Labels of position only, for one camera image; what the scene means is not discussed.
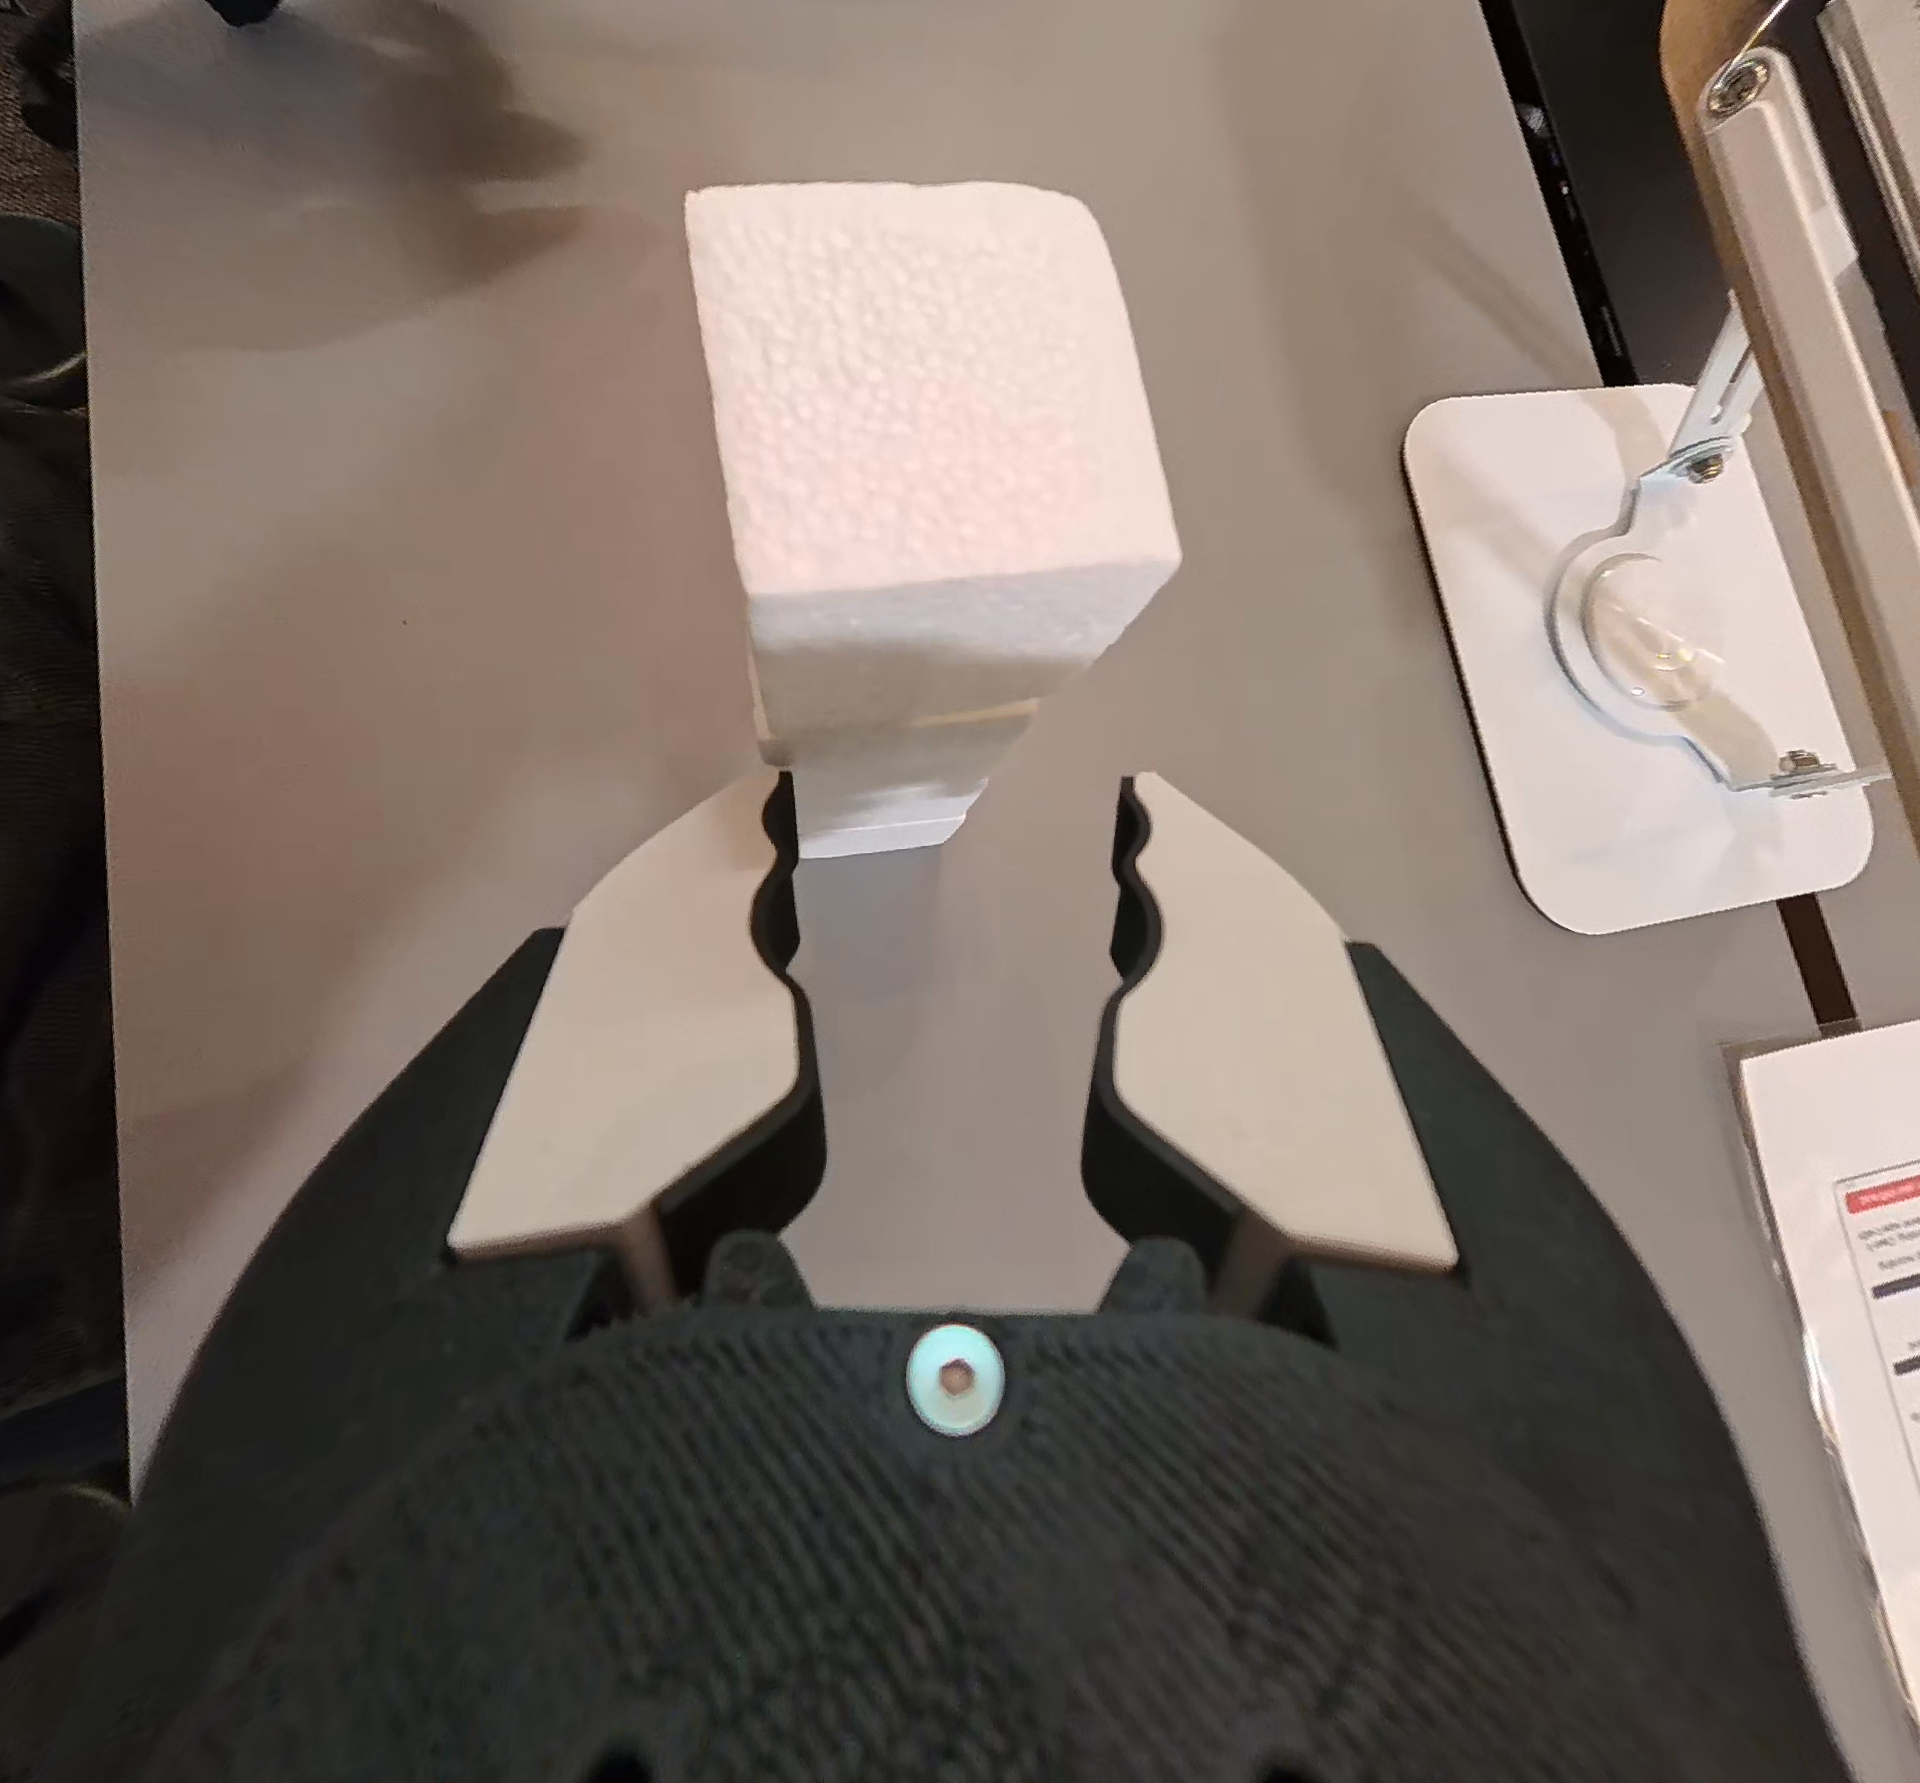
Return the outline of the medium white foam cube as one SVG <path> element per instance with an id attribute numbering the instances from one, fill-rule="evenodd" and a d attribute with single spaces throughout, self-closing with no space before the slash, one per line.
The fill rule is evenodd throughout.
<path id="1" fill-rule="evenodd" d="M 704 188 L 684 228 L 768 742 L 1035 704 L 1174 576 L 1129 311 L 1079 199 Z"/>

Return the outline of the laminated paper sheet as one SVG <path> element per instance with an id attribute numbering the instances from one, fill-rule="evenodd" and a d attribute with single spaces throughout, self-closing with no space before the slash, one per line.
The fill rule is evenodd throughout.
<path id="1" fill-rule="evenodd" d="M 1812 1406 L 1918 1704 L 1918 1025 L 1743 1056 L 1738 1106 Z"/>

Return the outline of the wooden document stand white base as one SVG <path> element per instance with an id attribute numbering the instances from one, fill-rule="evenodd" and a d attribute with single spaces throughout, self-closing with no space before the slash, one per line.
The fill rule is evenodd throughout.
<path id="1" fill-rule="evenodd" d="M 1668 0 L 1687 382 L 1457 397 L 1405 478 L 1519 888 L 1606 937 L 1916 838 L 1916 0 Z"/>

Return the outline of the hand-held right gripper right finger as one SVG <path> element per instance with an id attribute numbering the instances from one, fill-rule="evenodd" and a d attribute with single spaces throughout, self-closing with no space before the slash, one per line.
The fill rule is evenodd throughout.
<path id="1" fill-rule="evenodd" d="M 1164 775 L 1121 781 L 1112 993 L 1077 1173 L 1203 1308 L 1259 1318 L 1307 1266 L 1459 1278 L 1459 1245 L 1345 932 Z"/>

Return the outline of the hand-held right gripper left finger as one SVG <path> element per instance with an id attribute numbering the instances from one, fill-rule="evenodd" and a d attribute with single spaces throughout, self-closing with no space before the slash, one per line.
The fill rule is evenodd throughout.
<path id="1" fill-rule="evenodd" d="M 644 1308 L 825 1169 L 789 777 L 755 768 L 573 908 L 448 1231 L 463 1266 L 603 1251 Z"/>

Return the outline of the small white foam cube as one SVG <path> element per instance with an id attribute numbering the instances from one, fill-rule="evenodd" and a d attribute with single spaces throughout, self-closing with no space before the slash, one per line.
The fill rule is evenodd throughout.
<path id="1" fill-rule="evenodd" d="M 798 859 L 876 856 L 950 841 L 1038 706 L 1020 698 L 789 737 L 755 709 L 755 744 L 790 781 Z"/>

